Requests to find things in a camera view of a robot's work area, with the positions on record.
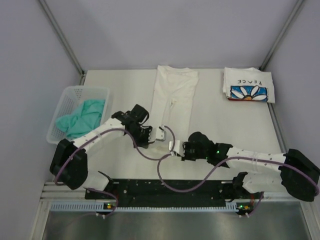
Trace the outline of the teal t-shirt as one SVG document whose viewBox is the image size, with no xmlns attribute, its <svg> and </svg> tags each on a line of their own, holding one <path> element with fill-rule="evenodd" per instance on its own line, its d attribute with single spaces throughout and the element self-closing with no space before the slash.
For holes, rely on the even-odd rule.
<svg viewBox="0 0 320 240">
<path fill-rule="evenodd" d="M 58 117 L 55 126 L 67 139 L 80 138 L 100 126 L 105 103 L 104 99 L 85 100 L 72 113 Z"/>
</svg>

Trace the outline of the white floral print t-shirt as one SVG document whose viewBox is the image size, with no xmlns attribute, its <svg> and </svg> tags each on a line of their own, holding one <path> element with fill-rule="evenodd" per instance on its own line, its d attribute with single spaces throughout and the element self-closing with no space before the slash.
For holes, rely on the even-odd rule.
<svg viewBox="0 0 320 240">
<path fill-rule="evenodd" d="M 199 72 L 196 70 L 159 65 L 148 125 L 154 129 L 168 126 L 176 140 L 186 141 L 198 81 Z"/>
</svg>

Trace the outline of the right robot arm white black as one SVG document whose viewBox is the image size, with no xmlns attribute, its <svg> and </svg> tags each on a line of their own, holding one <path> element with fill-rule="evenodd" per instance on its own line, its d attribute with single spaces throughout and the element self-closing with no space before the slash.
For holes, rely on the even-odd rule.
<svg viewBox="0 0 320 240">
<path fill-rule="evenodd" d="M 179 144 L 181 159 L 207 163 L 237 171 L 233 192 L 239 198 L 260 192 L 288 193 L 313 202 L 320 194 L 320 169 L 297 149 L 285 153 L 261 153 L 227 143 L 215 143 L 197 131 Z"/>
</svg>

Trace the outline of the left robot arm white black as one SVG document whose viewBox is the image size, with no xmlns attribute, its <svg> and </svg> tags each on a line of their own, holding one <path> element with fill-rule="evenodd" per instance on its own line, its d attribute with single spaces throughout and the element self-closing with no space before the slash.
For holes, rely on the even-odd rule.
<svg viewBox="0 0 320 240">
<path fill-rule="evenodd" d="M 90 169 L 89 161 L 108 143 L 125 135 L 132 139 L 135 148 L 147 148 L 155 140 L 156 132 L 154 127 L 144 125 L 149 116 L 144 107 L 136 104 L 132 110 L 115 112 L 105 123 L 79 138 L 62 139 L 49 168 L 55 185 L 71 190 L 95 189 L 102 198 L 109 198 L 114 191 L 110 177 Z"/>
</svg>

